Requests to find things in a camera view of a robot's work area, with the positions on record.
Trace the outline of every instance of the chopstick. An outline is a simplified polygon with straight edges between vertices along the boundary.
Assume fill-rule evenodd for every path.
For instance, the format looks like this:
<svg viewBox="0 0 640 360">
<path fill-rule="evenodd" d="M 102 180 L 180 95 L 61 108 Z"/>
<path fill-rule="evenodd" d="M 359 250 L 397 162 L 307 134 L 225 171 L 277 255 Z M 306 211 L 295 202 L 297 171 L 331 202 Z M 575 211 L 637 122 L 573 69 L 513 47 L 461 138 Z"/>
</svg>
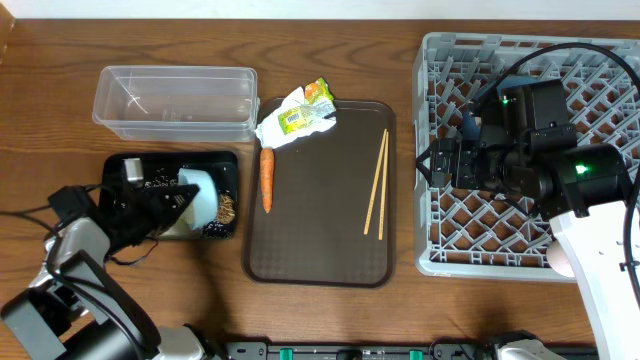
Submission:
<svg viewBox="0 0 640 360">
<path fill-rule="evenodd" d="M 384 154 L 385 144 L 387 141 L 387 129 L 382 133 L 382 143 L 380 144 L 380 154 L 378 155 L 378 165 L 376 165 L 376 174 L 373 177 L 373 187 L 371 188 L 371 198 L 369 199 L 369 209 L 367 210 L 367 220 L 364 223 L 364 234 L 369 233 L 369 224 L 371 223 L 371 212 L 373 211 L 373 201 L 376 198 L 376 189 L 378 188 L 378 177 L 380 176 L 380 165 L 382 164 L 382 155 Z"/>
<path fill-rule="evenodd" d="M 382 198 L 380 200 L 380 229 L 378 230 L 378 240 L 382 240 L 382 230 L 384 229 L 384 202 L 387 195 L 387 160 L 389 159 L 389 133 L 387 133 L 384 145 L 384 165 L 382 165 Z"/>
</svg>

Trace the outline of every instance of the wooden tabletop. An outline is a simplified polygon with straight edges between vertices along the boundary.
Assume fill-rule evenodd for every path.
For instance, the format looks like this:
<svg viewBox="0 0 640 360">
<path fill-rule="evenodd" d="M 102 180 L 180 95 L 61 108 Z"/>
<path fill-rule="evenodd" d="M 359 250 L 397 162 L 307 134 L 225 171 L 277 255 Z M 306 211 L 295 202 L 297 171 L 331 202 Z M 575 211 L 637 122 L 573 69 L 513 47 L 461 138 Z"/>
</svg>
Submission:
<svg viewBox="0 0 640 360">
<path fill-rule="evenodd" d="M 99 182 L 114 153 L 231 150 L 241 176 L 232 239 L 163 242 L 139 267 L 108 266 L 157 325 L 192 323 L 224 339 L 386 344 L 526 329 L 545 342 L 593 344 L 576 285 L 430 278 L 416 269 L 411 65 L 422 37 L 434 31 L 638 38 L 640 22 L 19 20 L 0 65 L 0 209 L 38 206 L 63 185 Z M 123 141 L 95 124 L 100 71 L 127 64 L 251 67 L 263 103 L 324 76 L 338 99 L 388 104 L 397 115 L 391 281 L 362 290 L 249 280 L 240 260 L 253 145 Z M 0 303 L 38 272 L 43 235 L 30 223 L 0 218 Z M 5 327 L 0 348 L 0 358 L 25 357 Z"/>
</svg>

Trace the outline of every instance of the green light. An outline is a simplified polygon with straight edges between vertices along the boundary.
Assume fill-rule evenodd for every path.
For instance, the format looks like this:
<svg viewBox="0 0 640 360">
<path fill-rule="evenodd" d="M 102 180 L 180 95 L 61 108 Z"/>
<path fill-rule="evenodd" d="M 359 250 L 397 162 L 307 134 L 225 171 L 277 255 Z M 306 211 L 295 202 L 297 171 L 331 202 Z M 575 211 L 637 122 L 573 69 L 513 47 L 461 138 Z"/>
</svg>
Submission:
<svg viewBox="0 0 640 360">
<path fill-rule="evenodd" d="M 578 175 L 582 175 L 584 173 L 586 173 L 587 171 L 589 171 L 589 168 L 584 166 L 584 165 L 576 165 L 576 172 L 578 173 Z"/>
</svg>

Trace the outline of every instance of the dish rack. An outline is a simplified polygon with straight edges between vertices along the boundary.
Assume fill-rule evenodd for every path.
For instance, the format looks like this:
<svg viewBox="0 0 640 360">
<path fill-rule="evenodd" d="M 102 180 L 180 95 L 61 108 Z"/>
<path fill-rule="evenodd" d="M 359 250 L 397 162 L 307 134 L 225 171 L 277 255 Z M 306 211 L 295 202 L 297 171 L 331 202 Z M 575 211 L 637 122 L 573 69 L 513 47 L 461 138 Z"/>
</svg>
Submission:
<svg viewBox="0 0 640 360">
<path fill-rule="evenodd" d="M 522 57 L 551 45 L 603 46 L 640 70 L 640 41 L 517 35 L 430 33 L 413 64 L 412 116 L 416 156 L 436 138 L 459 136 L 467 102 Z M 518 75 L 561 79 L 578 145 L 609 143 L 634 179 L 640 156 L 640 101 L 629 77 L 604 55 L 585 49 L 549 52 Z M 532 200 L 520 198 L 528 209 Z M 433 276 L 572 282 L 549 267 L 548 222 L 528 219 L 489 193 L 430 187 L 416 170 L 416 266 Z"/>
</svg>

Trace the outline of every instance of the white wall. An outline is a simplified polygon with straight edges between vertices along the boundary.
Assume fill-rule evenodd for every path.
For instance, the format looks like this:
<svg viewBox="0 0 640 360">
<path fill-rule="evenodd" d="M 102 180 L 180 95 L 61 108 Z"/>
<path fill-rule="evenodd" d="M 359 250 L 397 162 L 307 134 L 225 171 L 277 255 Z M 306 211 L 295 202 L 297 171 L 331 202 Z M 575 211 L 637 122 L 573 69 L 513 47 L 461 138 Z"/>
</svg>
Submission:
<svg viewBox="0 0 640 360">
<path fill-rule="evenodd" d="M 640 20 L 640 0 L 0 0 L 16 18 Z"/>
</svg>

